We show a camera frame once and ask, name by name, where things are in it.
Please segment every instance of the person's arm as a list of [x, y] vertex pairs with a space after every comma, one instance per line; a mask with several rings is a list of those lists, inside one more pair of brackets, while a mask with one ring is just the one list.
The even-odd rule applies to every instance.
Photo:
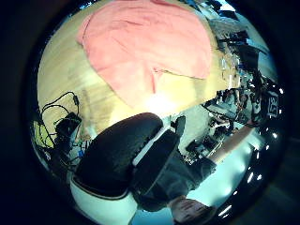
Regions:
[[209, 154], [208, 158], [216, 164], [219, 164], [251, 133], [253, 129], [254, 127], [243, 126], [229, 137], [213, 154]]

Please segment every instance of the black shirt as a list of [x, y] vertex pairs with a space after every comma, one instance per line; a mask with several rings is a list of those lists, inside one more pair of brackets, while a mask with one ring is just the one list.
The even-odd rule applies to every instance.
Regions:
[[188, 165], [180, 153], [176, 152], [151, 190], [145, 195], [133, 191], [133, 197], [142, 209], [156, 212], [166, 207], [167, 203], [176, 197], [187, 196], [216, 170], [216, 166], [206, 157]]

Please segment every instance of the pink towel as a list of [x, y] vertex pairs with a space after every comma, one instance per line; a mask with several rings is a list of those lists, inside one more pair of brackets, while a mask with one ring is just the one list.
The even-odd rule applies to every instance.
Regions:
[[91, 66], [126, 104], [156, 93], [164, 70], [204, 79], [211, 46], [193, 13], [163, 0], [114, 0], [86, 17], [77, 41]]

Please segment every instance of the cluttered desk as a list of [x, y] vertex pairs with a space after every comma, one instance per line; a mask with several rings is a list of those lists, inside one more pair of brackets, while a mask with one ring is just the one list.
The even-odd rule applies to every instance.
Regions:
[[[40, 111], [47, 103], [67, 91], [74, 92], [80, 102], [82, 140], [90, 140], [93, 134], [97, 135], [131, 115], [150, 112], [163, 118], [214, 98], [218, 90], [238, 87], [239, 75], [236, 73], [235, 64], [229, 54], [218, 50], [215, 35], [206, 18], [188, 5], [169, 0], [167, 2], [196, 15], [204, 28], [211, 50], [207, 74], [204, 79], [198, 79], [163, 70], [161, 81], [153, 95], [143, 101], [128, 104], [103, 77], [99, 76], [95, 67], [91, 66], [88, 54], [84, 52], [84, 45], [77, 41], [83, 20], [110, 2], [96, 2], [64, 22], [48, 42], [39, 65], [37, 99]], [[71, 97], [62, 97], [59, 104], [64, 105], [70, 112], [77, 111]], [[44, 112], [42, 119], [49, 133], [55, 132], [53, 121], [65, 116], [66, 113], [61, 108], [51, 107]]]

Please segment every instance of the black cable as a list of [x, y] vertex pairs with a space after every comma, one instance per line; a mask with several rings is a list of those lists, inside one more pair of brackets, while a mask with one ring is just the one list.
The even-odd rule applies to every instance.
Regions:
[[50, 138], [52, 135], [56, 135], [57, 133], [53, 133], [53, 134], [48, 134], [47, 137], [45, 138], [45, 143], [47, 142], [47, 139]]
[[46, 105], [44, 105], [42, 111], [44, 111], [44, 108], [47, 107], [47, 106], [50, 106], [50, 105], [53, 105], [56, 101], [60, 100], [62, 97], [66, 96], [67, 94], [71, 94], [73, 95], [73, 98], [76, 97], [75, 93], [72, 92], [72, 91], [68, 91], [66, 92], [65, 94], [63, 94], [62, 96], [58, 97], [56, 100], [50, 102], [50, 103], [47, 103]]
[[78, 97], [77, 96], [75, 96], [75, 94], [74, 94], [74, 96], [73, 96], [73, 101], [74, 101], [74, 104], [77, 106], [77, 116], [78, 116], [78, 114], [79, 114], [79, 100], [78, 100]]
[[50, 109], [51, 107], [60, 107], [60, 108], [64, 109], [64, 110], [67, 112], [67, 114], [69, 114], [69, 112], [68, 112], [68, 110], [66, 109], [66, 107], [64, 107], [64, 106], [62, 106], [62, 105], [49, 105], [49, 106], [47, 106], [46, 108], [43, 108], [43, 110], [42, 110], [42, 112], [41, 112], [41, 117], [42, 117], [42, 115], [45, 113], [45, 111], [48, 110], [48, 109]]
[[79, 157], [75, 157], [75, 158], [71, 159], [68, 163], [71, 163], [72, 161], [74, 161], [77, 158], [79, 158]]
[[63, 163], [63, 165], [66, 167], [66, 169], [68, 171], [71, 171], [71, 172], [75, 173], [75, 171], [70, 168], [70, 166], [74, 166], [74, 165], [67, 165], [66, 162], [63, 159], [61, 159], [60, 157], [59, 157], [59, 160]]
[[41, 142], [42, 142], [46, 147], [51, 148], [51, 147], [46, 143], [46, 139], [47, 139], [48, 136], [46, 137], [45, 140], [43, 139], [43, 137], [42, 137], [42, 135], [41, 135], [41, 129], [40, 129], [40, 127], [41, 127], [41, 125], [38, 125], [38, 132], [39, 132], [39, 137], [40, 137]]
[[59, 121], [61, 121], [61, 120], [70, 120], [70, 121], [75, 121], [75, 122], [79, 122], [79, 123], [81, 123], [81, 121], [80, 121], [80, 120], [73, 119], [73, 118], [60, 118], [60, 119], [58, 119], [58, 120], [54, 121], [54, 122], [53, 122], [53, 124], [54, 124], [54, 125], [56, 125], [56, 124], [57, 124]]

